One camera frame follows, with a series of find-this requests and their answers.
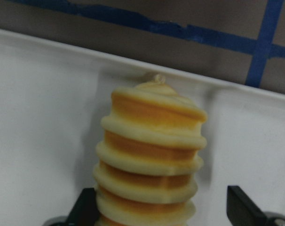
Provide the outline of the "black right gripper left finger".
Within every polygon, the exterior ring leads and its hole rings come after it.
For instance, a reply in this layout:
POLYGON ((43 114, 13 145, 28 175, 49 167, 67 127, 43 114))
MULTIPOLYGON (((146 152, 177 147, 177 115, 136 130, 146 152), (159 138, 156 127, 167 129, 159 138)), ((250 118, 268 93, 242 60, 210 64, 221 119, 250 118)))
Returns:
POLYGON ((94 226, 96 221, 96 191, 94 188, 84 188, 66 219, 66 225, 94 226))

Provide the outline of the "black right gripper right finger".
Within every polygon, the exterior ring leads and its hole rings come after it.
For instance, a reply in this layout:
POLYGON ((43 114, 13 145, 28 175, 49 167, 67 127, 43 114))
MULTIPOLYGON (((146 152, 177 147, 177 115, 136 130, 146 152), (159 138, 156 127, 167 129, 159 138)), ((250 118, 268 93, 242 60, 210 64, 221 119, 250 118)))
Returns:
POLYGON ((274 225, 239 186, 227 187, 227 217, 232 226, 274 225))

